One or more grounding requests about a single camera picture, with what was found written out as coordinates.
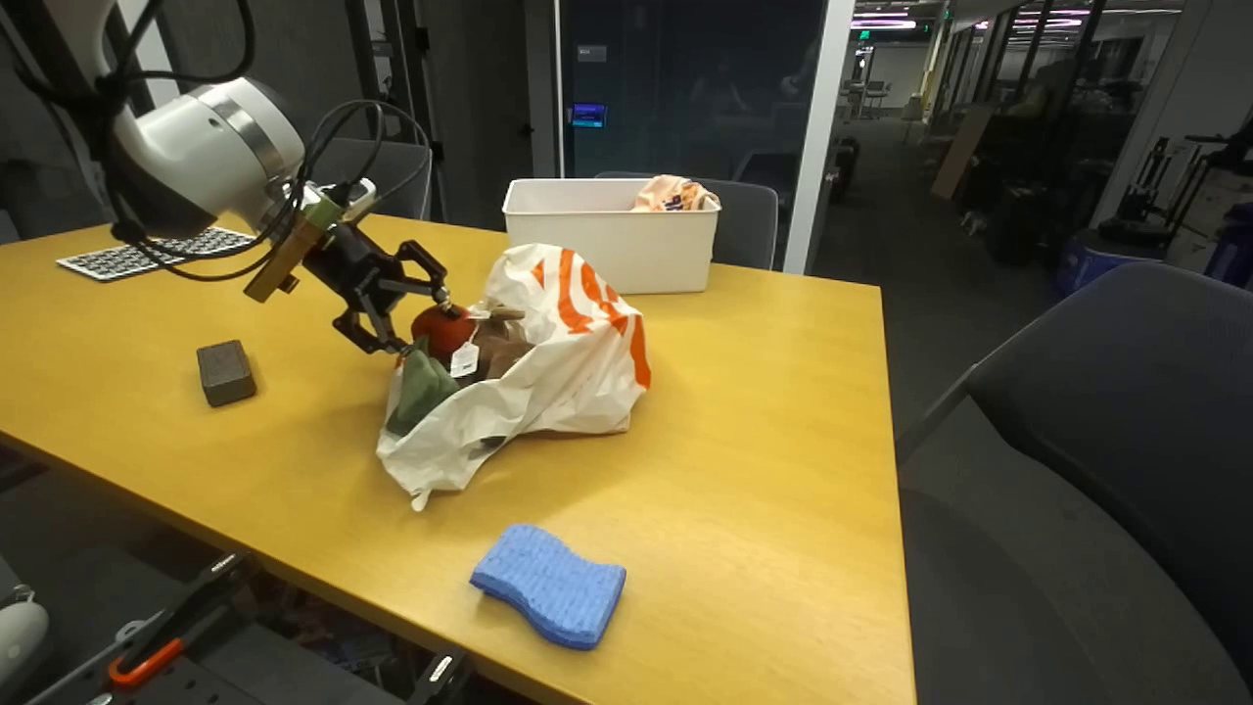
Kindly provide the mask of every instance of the gray chair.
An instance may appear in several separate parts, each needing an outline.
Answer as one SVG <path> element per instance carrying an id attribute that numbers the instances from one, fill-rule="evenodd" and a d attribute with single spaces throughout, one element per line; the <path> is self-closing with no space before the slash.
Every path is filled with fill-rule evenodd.
<path id="1" fill-rule="evenodd" d="M 1163 569 L 1247 678 L 1247 689 L 1239 685 L 1247 700 L 1253 685 L 1253 294 L 1154 262 L 1122 266 L 985 357 L 902 438 L 902 458 L 964 398 Z M 1101 678 L 1086 673 L 1086 646 L 1063 655 L 1064 627 L 1024 608 L 1055 610 L 1055 604 L 1017 597 L 1030 580 L 1011 573 L 999 573 L 1011 580 L 985 580 L 978 552 L 996 556 L 996 537 L 978 537 L 970 522 L 952 522 L 910 488 L 906 533 L 912 573 L 969 580 L 969 592 L 949 597 L 912 583 L 919 661 L 929 661 L 926 650 L 949 646 L 996 659 L 1024 650 L 1015 678 L 1033 678 L 1033 665 L 1045 673 L 1024 685 L 1030 700 L 1106 700 Z M 985 631 L 978 620 L 1002 620 L 1002 631 Z M 943 670 L 919 678 L 926 700 L 964 700 L 952 691 L 959 678 L 978 681 L 970 689 L 985 691 L 970 700 L 996 700 L 985 681 L 996 673 L 952 673 L 949 685 L 943 678 Z"/>
<path id="2" fill-rule="evenodd" d="M 713 258 L 738 266 L 780 262 L 780 191 L 747 180 L 701 180 L 720 199 Z"/>
<path id="3" fill-rule="evenodd" d="M 319 161 L 319 180 L 350 180 L 357 177 L 378 142 L 339 135 Z M 379 142 L 379 156 L 363 173 L 379 189 L 378 212 L 433 217 L 433 180 L 434 180 L 434 147 L 418 142 Z"/>

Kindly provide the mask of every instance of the plastic bag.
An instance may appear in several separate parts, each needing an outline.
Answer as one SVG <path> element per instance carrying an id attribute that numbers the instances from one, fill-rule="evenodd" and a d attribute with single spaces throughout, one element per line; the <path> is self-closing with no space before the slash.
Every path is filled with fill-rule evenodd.
<path id="1" fill-rule="evenodd" d="M 627 430 L 635 398 L 652 386 L 641 313 L 576 249 L 510 246 L 486 279 L 481 310 L 523 313 L 533 347 L 503 381 L 448 395 L 406 435 L 379 426 L 378 452 L 414 511 L 433 488 L 468 488 L 516 435 Z"/>

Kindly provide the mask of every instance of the white plastic container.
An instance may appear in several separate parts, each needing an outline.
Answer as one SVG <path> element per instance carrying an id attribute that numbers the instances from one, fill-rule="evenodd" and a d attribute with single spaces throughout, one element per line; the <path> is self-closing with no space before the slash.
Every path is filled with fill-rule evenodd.
<path id="1" fill-rule="evenodd" d="M 512 180 L 504 191 L 510 242 L 580 249 L 621 294 L 704 289 L 713 212 L 631 212 L 641 177 L 627 180 Z"/>

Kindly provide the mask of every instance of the item in bin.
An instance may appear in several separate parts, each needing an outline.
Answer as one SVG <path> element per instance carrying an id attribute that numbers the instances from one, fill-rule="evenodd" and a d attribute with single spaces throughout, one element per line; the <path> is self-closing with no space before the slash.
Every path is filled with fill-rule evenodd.
<path id="1" fill-rule="evenodd" d="M 713 207 L 717 207 L 717 197 L 709 189 L 674 173 L 652 177 L 631 203 L 631 212 L 713 212 Z"/>

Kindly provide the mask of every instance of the floor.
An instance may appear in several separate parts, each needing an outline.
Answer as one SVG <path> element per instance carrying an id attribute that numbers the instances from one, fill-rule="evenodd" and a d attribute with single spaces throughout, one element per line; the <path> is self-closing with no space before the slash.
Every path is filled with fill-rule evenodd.
<path id="1" fill-rule="evenodd" d="M 811 275 L 882 287 L 906 430 L 970 360 L 1055 306 L 1055 289 L 1042 266 L 993 262 L 959 212 L 929 197 L 935 152 L 917 130 L 878 116 L 850 135 L 863 161 Z M 67 563 L 81 573 L 81 556 L 111 546 L 177 580 L 199 563 L 125 503 L 20 467 L 0 446 L 0 556 L 29 583 L 63 583 Z M 902 484 L 919 700 L 1251 700 L 1154 563 L 977 411 L 902 458 Z"/>

